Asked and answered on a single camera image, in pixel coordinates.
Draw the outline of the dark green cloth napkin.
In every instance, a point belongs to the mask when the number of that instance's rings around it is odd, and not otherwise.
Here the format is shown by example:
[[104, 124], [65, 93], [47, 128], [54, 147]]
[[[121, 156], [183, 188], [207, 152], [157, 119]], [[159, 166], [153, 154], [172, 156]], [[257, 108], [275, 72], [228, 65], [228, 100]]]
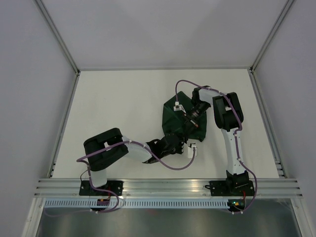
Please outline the dark green cloth napkin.
[[169, 133], [178, 134], [184, 138], [184, 141], [189, 139], [194, 139], [202, 142], [206, 137], [207, 131], [207, 113], [205, 113], [199, 123], [199, 128], [194, 131], [185, 131], [184, 128], [184, 112], [173, 110], [175, 101], [178, 101], [185, 109], [185, 113], [189, 112], [194, 105], [201, 102], [197, 99], [197, 95], [193, 93], [194, 99], [191, 99], [183, 91], [177, 93], [177, 96], [173, 96], [163, 105], [163, 114], [162, 114], [162, 129], [164, 135]]

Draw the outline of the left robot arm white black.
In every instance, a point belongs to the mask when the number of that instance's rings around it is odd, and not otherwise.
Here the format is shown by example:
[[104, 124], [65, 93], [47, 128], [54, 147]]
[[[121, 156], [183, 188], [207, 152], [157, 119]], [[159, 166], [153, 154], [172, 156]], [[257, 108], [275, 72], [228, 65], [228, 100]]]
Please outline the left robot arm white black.
[[83, 143], [88, 160], [90, 189], [98, 196], [107, 192], [106, 169], [121, 158], [131, 158], [144, 164], [158, 162], [163, 157], [181, 154], [184, 138], [175, 133], [161, 139], [137, 143], [123, 136], [120, 129], [112, 128], [95, 135]]

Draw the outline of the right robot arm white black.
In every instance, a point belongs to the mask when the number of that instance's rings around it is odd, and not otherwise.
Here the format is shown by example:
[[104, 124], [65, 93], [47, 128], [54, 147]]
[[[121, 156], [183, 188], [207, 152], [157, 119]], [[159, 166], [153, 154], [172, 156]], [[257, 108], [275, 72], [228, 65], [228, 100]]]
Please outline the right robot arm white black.
[[227, 152], [228, 166], [225, 181], [210, 181], [205, 187], [212, 196], [241, 196], [247, 194], [249, 173], [243, 164], [240, 145], [243, 112], [236, 93], [221, 93], [210, 87], [198, 87], [192, 92], [193, 108], [184, 114], [185, 135], [202, 128], [201, 118], [213, 108], [214, 120], [221, 130]]

